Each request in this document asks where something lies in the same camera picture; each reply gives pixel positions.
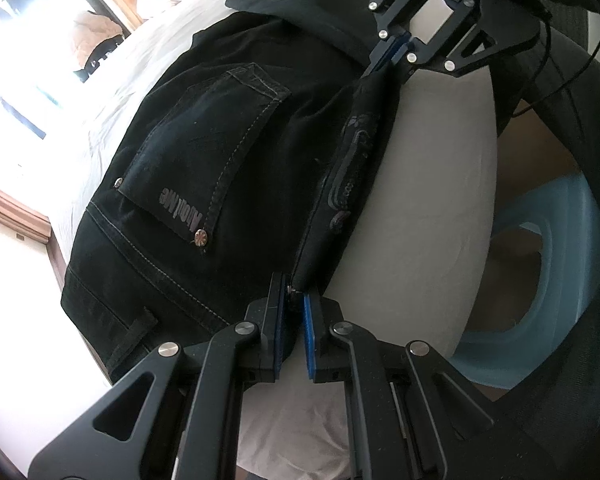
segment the fabric seam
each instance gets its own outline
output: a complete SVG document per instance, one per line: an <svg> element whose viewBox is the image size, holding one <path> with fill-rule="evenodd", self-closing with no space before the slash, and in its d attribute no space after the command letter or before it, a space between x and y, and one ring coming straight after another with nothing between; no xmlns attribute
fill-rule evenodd
<svg viewBox="0 0 600 480"><path fill-rule="evenodd" d="M87 291L87 293L88 293L88 294L89 294L89 295L90 295L90 296L91 296L91 297L92 297L92 298L93 298L95 301L97 301L99 304L101 304L101 306L102 306L102 307L103 307L103 308L104 308L104 309L105 309L107 312L109 312L109 313L110 313L110 314L111 314L111 315L112 315L112 316L113 316L113 317L116 319L116 321L117 321L118 323L120 323L120 324L121 324L121 325L122 325L122 326L125 328L125 330L129 330L129 327L126 325L126 323L125 323L124 321L122 321L122 320L121 320L121 319L118 317L118 315L117 315L117 314L116 314L116 313L115 313L113 310L111 310L111 309L110 309L110 308L109 308L109 307L108 307L108 306L107 306L107 305L106 305L106 304L105 304L103 301L101 301L101 300L100 300L100 298L98 298L98 297L97 297L97 296L96 296L96 295L95 295L95 294L94 294L94 293L91 291L91 289L90 289L89 287L87 287L87 286L86 286L86 284L85 284L85 283L84 283L84 282L83 282L83 281L82 281L82 280L81 280L81 279L78 277L78 275L77 275L77 274L74 272L74 270L73 270L73 269L72 269L70 266L68 266L68 267L66 268L66 270L68 270L68 271L71 273L71 275L72 275L72 276L75 278L75 280L76 280L76 281L77 281L77 282L80 284L80 286L81 286L81 287L82 287L84 290L86 290L86 291Z"/></svg>
<svg viewBox="0 0 600 480"><path fill-rule="evenodd" d="M162 269L160 269L159 267L157 267L151 260L149 260L146 256L144 256L144 254L141 253L141 251L138 250L138 248L136 248L135 245L133 245L133 243L131 242L131 240L129 240L129 238L127 238L124 233L118 229L118 227L111 222L111 220L109 220L104 213L100 210L100 208L94 203L94 202L90 202L91 205L94 206L94 208L97 209L97 211L102 215L102 217L107 221L107 223L109 225L111 225L125 240L126 242L131 246L131 248L138 253L142 259L144 261L146 261L148 264L150 264L155 270L157 270L158 272L160 272L161 275L163 275L165 278L167 278L171 283L173 283L173 285L177 286L182 292L184 292L187 296L189 296L192 300L194 300L197 304L199 304L200 306L202 306L206 311L208 311L210 314L212 314L214 317L218 318L220 321L222 321L223 323L225 323L225 325L229 325L230 323L225 320L222 316L220 316L219 314L216 314L213 310L211 310L208 306L206 306L204 303L202 303L202 301L200 301L198 298L196 298L193 294L191 294L188 290L185 290L178 282L176 282L171 276L169 276L166 272L164 272ZM196 322L200 323L200 325L202 325L206 330L208 330L211 333L214 333L213 330L211 330L208 326L205 326L205 324L203 324L201 321L195 319L189 312L187 312L182 306L180 306L177 303L174 303L181 311L183 311L185 314L187 314L187 316L191 317L191 319L195 320Z"/></svg>
<svg viewBox="0 0 600 480"><path fill-rule="evenodd" d="M340 141L340 144L338 145L336 151L334 152L334 154L337 154L342 146L342 140ZM322 181L322 186L320 187L320 194L318 195L316 201L315 201L315 205L314 208L312 209L310 216L307 220L307 228L304 231L304 236L302 237L302 242L299 248L299 252L298 252L298 257L296 258L296 262L294 263L294 268L293 271L291 272L291 277L289 279L290 283L293 283L294 278L296 277L296 272L298 272L298 266L300 265L300 261L302 260L302 255L304 254L304 248L306 247L306 242L309 239L309 234L312 230L312 224L315 218L315 215L318 212L318 209L320 209L320 201L322 200L322 196L324 195L324 190L327 187L327 183L329 181L329 177L331 176L331 173L333 173L333 168L335 166L335 161L332 162L329 171L327 171L327 173L324 176L324 179Z"/></svg>
<svg viewBox="0 0 600 480"><path fill-rule="evenodd" d="M165 113L164 117L160 119L160 122L158 124L156 124L151 131L148 133L148 135L146 136L146 138L144 139L144 141L142 142L142 144L140 145L140 147L138 148L138 150L136 151L136 154L134 155L134 158L131 160L131 162L129 163L128 167L126 168L126 171L123 175L123 178L126 178L126 176L129 173L129 170L133 167L133 165L136 163L136 160L138 160L138 158L140 157L140 155L144 152L144 149L147 145L147 143L149 142L149 140L151 140L154 136L155 131L160 128L160 126L162 126L162 124L167 120L170 119L173 116L174 110L180 105L180 103L182 101L184 101L184 98L187 96L187 93L189 92L189 90L191 90L194 86L197 86L198 84L193 84L188 86L185 91L182 93L182 95L180 96L180 98L178 99L178 101L176 102L176 104L174 104L171 108L169 108L169 111L167 111L167 113Z"/></svg>
<svg viewBox="0 0 600 480"><path fill-rule="evenodd" d="M204 228L207 229L207 223L209 220L209 212L211 211L211 207L214 203L214 200L216 199L216 194L218 193L218 189L219 189L219 185L220 185L220 180L222 179L222 177L224 176L224 172L226 171L226 168L229 166L229 164L231 162L233 162L235 153L237 153L237 151L240 149L240 147L242 146L242 144L244 143L244 141L246 140L247 136L249 135L249 132L251 131L251 129L253 128L253 126L255 125L255 123L258 122L258 120L266 113L267 110L269 110L269 108L271 108L271 105L273 105L274 103L279 103L280 101L278 100L278 98L273 98L269 104L264 108L263 111L261 111L258 116L253 120L253 123L251 123L251 126L249 126L247 128L247 131L244 133L244 135L242 136L242 138L240 139L240 142L238 142L238 145L235 147L235 149L233 150L232 154L229 156L229 159L227 160L226 164L224 165L224 168L222 168L222 171L220 172L220 176L218 176L218 180L216 180L216 185L214 187L214 192L211 195L211 200L209 201L209 205L206 208L206 219L205 219L205 224L204 224Z"/></svg>
<svg viewBox="0 0 600 480"><path fill-rule="evenodd" d="M255 78L256 78L258 81L260 81L260 82L261 82L261 83L262 83L264 86L266 86L266 87L267 87L269 90L271 90L271 91L272 91L272 92L273 92L273 93L276 95L276 97L275 97L274 99L277 99L277 98L278 98L278 92L276 92L276 91L275 91L273 88L271 88L271 87L270 87L268 84L266 84L266 83L264 82L264 80L263 80L263 79L262 79L262 78L261 78L261 77L260 77L258 74L256 74L256 71L255 71L255 70L253 71L253 75L255 76Z"/></svg>

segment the jeans back pocket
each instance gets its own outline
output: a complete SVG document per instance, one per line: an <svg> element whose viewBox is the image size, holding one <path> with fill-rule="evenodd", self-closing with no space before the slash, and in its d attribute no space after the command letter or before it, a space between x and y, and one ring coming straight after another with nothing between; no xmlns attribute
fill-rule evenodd
<svg viewBox="0 0 600 480"><path fill-rule="evenodd" d="M289 94L255 63L190 86L148 134L118 191L206 250L234 176Z"/></svg>

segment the window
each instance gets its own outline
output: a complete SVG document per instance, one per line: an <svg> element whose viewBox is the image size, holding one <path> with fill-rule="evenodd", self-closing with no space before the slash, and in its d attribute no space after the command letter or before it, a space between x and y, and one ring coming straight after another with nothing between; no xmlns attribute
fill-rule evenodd
<svg viewBox="0 0 600 480"><path fill-rule="evenodd" d="M101 0L0 0L0 189L38 210L45 139L70 135L64 110L80 99L74 17L95 9L108 11Z"/></svg>

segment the rivet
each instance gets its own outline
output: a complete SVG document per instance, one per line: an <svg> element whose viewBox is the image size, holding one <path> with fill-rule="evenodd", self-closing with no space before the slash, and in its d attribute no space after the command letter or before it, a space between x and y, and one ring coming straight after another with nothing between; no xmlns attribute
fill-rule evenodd
<svg viewBox="0 0 600 480"><path fill-rule="evenodd" d="M158 354L162 357L171 357L178 353L179 347L176 343L162 343L158 347Z"/></svg>
<svg viewBox="0 0 600 480"><path fill-rule="evenodd" d="M333 325L333 331L336 334L347 335L353 331L353 325L348 321L339 321Z"/></svg>
<svg viewBox="0 0 600 480"><path fill-rule="evenodd" d="M249 335L256 330L256 326L251 321L241 321L235 326L235 333L240 335Z"/></svg>
<svg viewBox="0 0 600 480"><path fill-rule="evenodd" d="M196 234L193 235L193 243L195 243L198 247L204 247L207 241L208 236L206 235L206 231L204 229L198 229Z"/></svg>
<svg viewBox="0 0 600 480"><path fill-rule="evenodd" d="M424 341L414 341L409 345L409 352L418 357L423 357L429 353L429 345Z"/></svg>

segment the pocket stitching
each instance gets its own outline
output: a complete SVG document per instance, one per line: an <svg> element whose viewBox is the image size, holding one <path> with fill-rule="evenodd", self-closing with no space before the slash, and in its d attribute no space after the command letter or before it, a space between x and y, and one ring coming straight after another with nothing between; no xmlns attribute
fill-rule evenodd
<svg viewBox="0 0 600 480"><path fill-rule="evenodd" d="M114 319L120 323L120 325L122 325L124 327L125 330L129 330L129 327L126 325L126 323L124 321L122 321L122 319L120 319L118 317L118 314L116 314L113 310L111 310L106 303L104 303L100 298L98 298L92 291L91 289L85 285L85 283L80 279L80 277L78 277L78 275L74 272L74 270L71 268L71 266L67 266L66 268L67 272L70 272L71 275L74 277L75 281L77 281L80 286L95 300L97 301L100 306L102 306L107 312L109 312Z"/></svg>
<svg viewBox="0 0 600 480"><path fill-rule="evenodd" d="M167 273L165 273L162 269L160 269L159 267L157 267L151 260L149 260L146 256L144 256L144 254L141 253L141 251L138 250L138 248L133 245L131 243L131 240L129 240L129 238L127 238L125 236L125 234L118 229L118 227L111 221L109 220L106 215L100 210L100 208L94 203L94 202L90 202L94 208L97 209L97 211L102 215L102 217L126 240L126 242L133 248L133 250L138 253L140 256L142 256L142 259L145 260L149 265L151 265L155 270L157 270L158 272L160 272L161 275L163 275L165 278L167 278L171 283L173 283L173 285L177 286L182 292L184 292L187 296L189 296L192 300L196 301L199 305L201 305L202 307L204 307L205 310L207 310L209 313L211 313L213 316L217 317L220 321L224 322L225 325L230 325L230 323L225 320L222 316L220 316L219 314L216 314L213 310L211 310L208 306L206 306L204 303L202 303L202 301L200 301L198 298L196 298L193 294L191 294L188 290L185 290L184 288L182 288L182 286L176 282L171 276L169 276ZM189 317L190 314L181 306L179 306L179 309L182 310L185 314L187 314ZM200 325L202 325L207 331L213 333L213 331L205 326L201 321L195 319L192 317L192 319L194 319L196 322L200 323Z"/></svg>
<svg viewBox="0 0 600 480"><path fill-rule="evenodd" d="M214 203L214 200L216 199L216 194L218 193L218 189L220 187L220 180L222 179L222 177L224 176L224 172L226 171L226 168L229 166L229 164L234 160L234 156L235 153L240 149L240 147L242 146L243 142L246 140L247 136L249 135L249 132L251 131L251 129L253 128L253 126L255 125L255 123L258 122L258 120L266 113L267 110L269 110L269 108L271 108L271 106L273 104L279 104L281 101L276 97L274 99L271 100L271 102L259 113L259 115L253 120L253 123L251 123L251 126L249 126L247 128L247 131L244 133L244 135L242 136L242 138L240 139L240 142L238 142L237 146L235 147L235 149L233 150L232 154L229 156L229 159L227 159L226 164L224 165L224 168L222 168L222 171L220 172L220 176L218 177L218 180L216 180L216 185L214 187L214 192L211 195L211 200L209 201L209 205L206 208L206 218L205 218L205 224L203 225L203 228L206 229L207 228L207 222L209 217L211 216L209 213L211 211L211 207Z"/></svg>
<svg viewBox="0 0 600 480"><path fill-rule="evenodd" d="M276 95L276 98L278 97L278 92L276 92L273 88L271 88L268 84L266 84L264 82L264 80L258 74L256 74L255 70L253 71L253 75L256 77L256 79L258 81L260 81L264 86L266 86L269 90L271 90Z"/></svg>
<svg viewBox="0 0 600 480"><path fill-rule="evenodd" d="M222 81L222 79L227 78L227 74L225 73L222 76L220 76L219 78L216 78L216 82ZM160 119L160 122L158 124L156 124L151 131L149 132L149 134L146 136L146 138L144 139L144 141L142 142L142 145L140 146L140 148L136 151L136 154L134 155L134 158L131 160L131 162L129 163L129 165L126 167L125 173L123 175L123 178L126 178L126 176L128 175L129 169L133 166L133 164L136 162L136 159L138 159L138 157L140 157L140 155L142 153L144 153L144 149L147 145L147 143L149 142L149 140L151 140L154 136L155 131L160 128L160 126L162 126L162 123L165 122L167 119L170 119L171 117L173 117L174 114L174 110L180 105L180 103L184 100L184 98L187 96L187 93L189 92L189 90L191 90L193 87L196 86L200 86L208 81L212 81L214 78L210 78L210 79L205 79L204 81L200 81L198 83L194 83L193 85L187 86L187 88L185 89L185 91L182 93L182 95L180 96L180 98L178 99L178 101L176 102L176 104L174 104L171 108L169 108L169 111L167 113L165 113L164 117Z"/></svg>

